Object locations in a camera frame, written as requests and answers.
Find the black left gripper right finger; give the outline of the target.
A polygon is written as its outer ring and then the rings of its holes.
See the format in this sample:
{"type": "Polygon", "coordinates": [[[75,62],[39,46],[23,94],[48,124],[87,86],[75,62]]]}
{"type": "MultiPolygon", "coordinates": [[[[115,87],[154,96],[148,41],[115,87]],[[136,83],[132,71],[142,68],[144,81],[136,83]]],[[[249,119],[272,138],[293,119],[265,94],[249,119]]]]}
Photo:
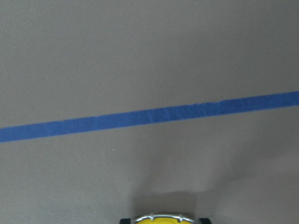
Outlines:
{"type": "Polygon", "coordinates": [[[199,218],[198,219],[198,224],[210,224],[210,219],[209,218],[199,218]]]}

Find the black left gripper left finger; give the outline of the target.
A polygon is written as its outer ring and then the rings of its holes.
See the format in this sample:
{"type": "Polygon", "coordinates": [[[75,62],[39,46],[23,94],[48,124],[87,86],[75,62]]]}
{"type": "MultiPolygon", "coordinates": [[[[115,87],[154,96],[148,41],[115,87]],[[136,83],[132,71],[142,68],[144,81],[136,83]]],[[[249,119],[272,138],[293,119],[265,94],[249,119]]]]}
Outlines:
{"type": "Polygon", "coordinates": [[[131,218],[122,218],[120,219],[120,224],[134,224],[135,220],[131,218]]]}

